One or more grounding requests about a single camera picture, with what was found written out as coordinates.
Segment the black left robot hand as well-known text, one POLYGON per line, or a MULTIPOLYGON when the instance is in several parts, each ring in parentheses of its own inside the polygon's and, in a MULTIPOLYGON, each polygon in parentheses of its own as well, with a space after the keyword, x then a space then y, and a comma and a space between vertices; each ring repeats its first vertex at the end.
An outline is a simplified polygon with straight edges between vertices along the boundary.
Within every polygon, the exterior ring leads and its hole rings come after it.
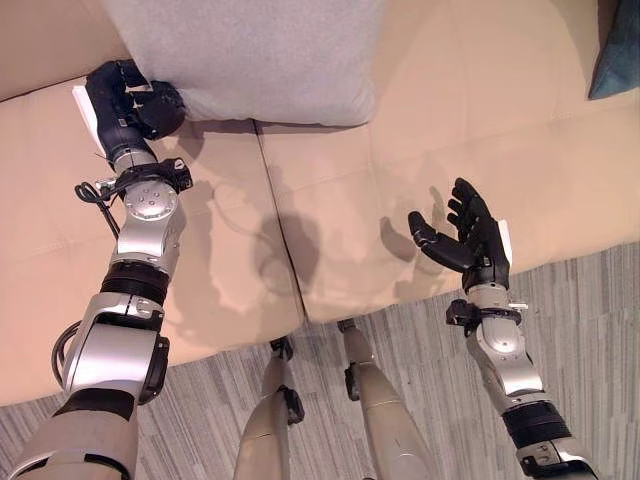
POLYGON ((173 134, 186 118, 179 92, 168 82, 147 80, 132 59, 102 64, 72 88, 83 122, 108 163, 148 141, 173 134))

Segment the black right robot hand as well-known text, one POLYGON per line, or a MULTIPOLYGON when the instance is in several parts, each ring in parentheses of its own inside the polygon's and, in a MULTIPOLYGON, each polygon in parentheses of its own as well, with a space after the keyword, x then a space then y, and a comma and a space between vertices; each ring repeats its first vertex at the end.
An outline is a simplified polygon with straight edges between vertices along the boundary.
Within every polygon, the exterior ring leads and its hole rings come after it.
POLYGON ((510 261, 507 258, 499 223, 467 180, 459 177, 451 190, 447 221, 457 230, 452 238, 428 224, 418 211, 408 214, 414 243, 437 264, 462 275, 462 288, 494 283, 509 287, 510 261))

